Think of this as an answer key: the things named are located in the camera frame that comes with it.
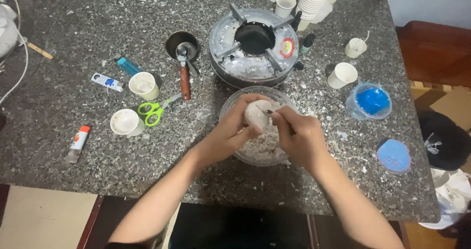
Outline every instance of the scissors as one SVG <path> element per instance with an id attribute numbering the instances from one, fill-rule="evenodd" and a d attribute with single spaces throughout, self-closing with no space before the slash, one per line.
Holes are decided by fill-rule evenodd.
<path id="1" fill-rule="evenodd" d="M 160 117 L 163 113 L 163 110 L 166 107 L 168 107 L 168 105 L 170 105 L 170 103 L 178 101 L 180 99 L 181 99 L 181 93 L 178 93 L 178 94 L 172 96 L 171 98 L 160 102 L 160 104 L 159 103 L 144 103 L 144 104 L 142 104 L 138 107 L 138 113 L 141 114 L 141 115 L 147 115 L 145 117 L 145 124 L 147 126 L 155 126 L 155 125 L 157 125 L 157 123 L 159 123 Z M 147 111 L 147 112 L 142 112 L 142 109 L 146 106 L 150 106 L 151 107 L 150 110 Z M 153 123 L 149 123 L 149 118 L 152 115 L 157 115 L 157 120 L 154 121 Z"/>

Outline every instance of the person's right hand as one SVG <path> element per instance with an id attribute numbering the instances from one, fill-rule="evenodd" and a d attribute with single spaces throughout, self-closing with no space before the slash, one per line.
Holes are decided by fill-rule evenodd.
<path id="1" fill-rule="evenodd" d="M 273 125 L 278 126 L 281 149 L 309 173 L 326 162 L 335 162 L 327 150 L 318 119 L 299 115 L 288 106 L 272 113 L 271 118 Z"/>

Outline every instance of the metal spoon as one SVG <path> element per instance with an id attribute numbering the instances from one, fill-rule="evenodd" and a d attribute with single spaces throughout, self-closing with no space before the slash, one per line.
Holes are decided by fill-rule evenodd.
<path id="1" fill-rule="evenodd" d="M 188 59 L 188 56 L 186 55 L 187 53 L 188 53 L 188 48 L 185 45 L 180 44 L 180 45 L 177 46 L 177 54 L 179 56 L 183 56 L 185 58 L 186 64 L 190 68 L 191 75 L 197 76 L 198 72 L 196 71 L 196 69 L 191 64 L 190 60 Z"/>

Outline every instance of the blue lighter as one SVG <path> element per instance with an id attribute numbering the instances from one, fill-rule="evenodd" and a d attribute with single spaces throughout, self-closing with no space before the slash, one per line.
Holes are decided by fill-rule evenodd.
<path id="1" fill-rule="evenodd" d="M 134 65 L 130 60 L 126 59 L 126 57 L 116 54 L 115 55 L 115 62 L 131 76 L 134 76 L 136 73 L 141 72 L 138 66 Z"/>

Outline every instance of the wooden stick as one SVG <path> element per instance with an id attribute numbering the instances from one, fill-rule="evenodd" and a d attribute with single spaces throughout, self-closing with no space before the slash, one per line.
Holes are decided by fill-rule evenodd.
<path id="1" fill-rule="evenodd" d="M 34 45 L 33 43 L 28 42 L 27 45 L 28 45 L 28 47 L 32 48 L 33 50 L 35 50 L 35 51 L 41 53 L 44 57 L 46 57 L 46 58 L 48 58 L 48 59 L 50 59 L 50 60 L 52 59 L 52 55 L 51 55 L 51 54 L 49 54 L 49 53 L 47 53 L 47 52 L 41 50 L 39 47 L 37 47 L 37 46 Z"/>

